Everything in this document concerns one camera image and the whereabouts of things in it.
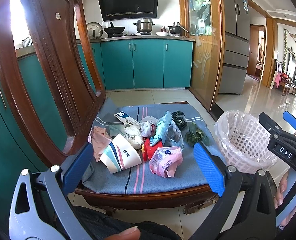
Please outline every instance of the backsplash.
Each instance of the backsplash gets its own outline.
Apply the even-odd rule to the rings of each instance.
[[[98,22],[103,28],[110,27],[109,22],[104,22],[103,17],[101,16],[100,6],[98,0],[82,0],[86,23],[89,22]],[[125,19],[125,20],[114,20],[112,23],[114,26],[123,26],[125,27],[124,34],[131,35],[136,33],[136,23],[138,19]],[[152,34],[160,32],[162,26],[172,26],[173,22],[180,21],[180,9],[179,9],[179,0],[158,0],[158,9],[157,9],[157,18],[153,18],[153,23],[155,25],[152,27]],[[75,31],[76,38],[79,39],[79,33],[77,28],[77,23],[75,19]],[[108,37],[107,33],[104,32],[102,38]]]

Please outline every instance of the glossy floor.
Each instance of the glossy floor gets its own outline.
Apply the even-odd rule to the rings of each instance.
[[[187,90],[118,91],[108,92],[107,96],[110,97],[117,106],[188,101],[189,104],[199,111],[200,115],[207,123],[209,130],[213,136],[215,136],[214,120],[203,108],[203,106]],[[224,111],[240,110],[253,114],[257,117],[261,112],[266,112],[277,123],[279,123],[283,129],[288,129],[289,131],[293,132],[283,121],[282,114],[287,110],[296,117],[296,98],[292,95],[281,97],[280,91],[270,90],[264,86],[261,86],[256,80],[253,80],[250,77],[246,78],[242,95],[219,95],[217,98],[217,104]],[[279,183],[281,176],[284,174],[287,168],[288,167],[284,162],[279,161],[270,169],[270,172],[277,184]],[[88,205],[84,198],[80,195],[75,195],[73,193],[69,195],[69,199],[74,206],[79,205],[95,209]],[[242,199],[243,194],[241,193],[238,196],[236,204],[226,224],[224,225],[223,230],[226,230],[232,226]],[[212,208],[213,205],[198,210],[194,214],[190,215],[183,214],[182,207],[141,211],[118,210],[114,217],[130,223],[149,220],[159,224],[164,224],[180,235],[184,240],[186,240],[189,239],[192,233],[195,232],[199,225],[204,221]]]

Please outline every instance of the screw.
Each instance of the screw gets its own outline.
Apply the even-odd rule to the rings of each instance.
[[[231,173],[234,173],[234,172],[237,171],[237,169],[235,168],[235,166],[229,166],[228,171],[231,172]]]
[[[260,176],[264,176],[266,174],[264,170],[258,170],[258,173]]]
[[[26,176],[28,173],[29,173],[29,169],[23,169],[23,170],[21,171],[21,174],[22,174],[23,176]]]
[[[50,167],[50,171],[51,172],[56,172],[56,171],[58,171],[59,170],[59,166],[58,165],[54,165],[54,166],[51,166]]]

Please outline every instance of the blue striped cloth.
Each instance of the blue striped cloth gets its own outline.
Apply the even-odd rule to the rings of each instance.
[[[226,163],[206,123],[198,111],[188,104],[116,107],[112,100],[108,98],[94,120],[93,126],[108,128],[111,124],[121,124],[114,117],[114,114],[120,111],[124,111],[135,120],[140,121],[146,116],[154,116],[160,119],[166,111],[172,113],[178,110],[185,114],[187,122],[195,122],[206,133],[210,139],[210,146],[207,147],[209,152],[212,155],[219,156]],[[182,131],[183,137],[185,137],[187,132],[188,126]],[[110,174],[102,162],[96,162],[93,159],[82,177],[82,183],[94,192],[108,194],[168,192],[206,184],[207,181],[200,171],[192,151],[193,147],[190,147],[187,142],[184,142],[184,150],[182,151],[184,161],[177,167],[175,177],[173,178],[163,178],[152,174],[149,170],[149,162],[144,161],[130,169]]]

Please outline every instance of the white plastic basket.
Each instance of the white plastic basket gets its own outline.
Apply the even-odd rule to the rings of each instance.
[[[215,124],[217,145],[228,165],[240,172],[256,173],[273,166],[279,158],[267,149],[270,133],[259,119],[241,111],[228,111]]]

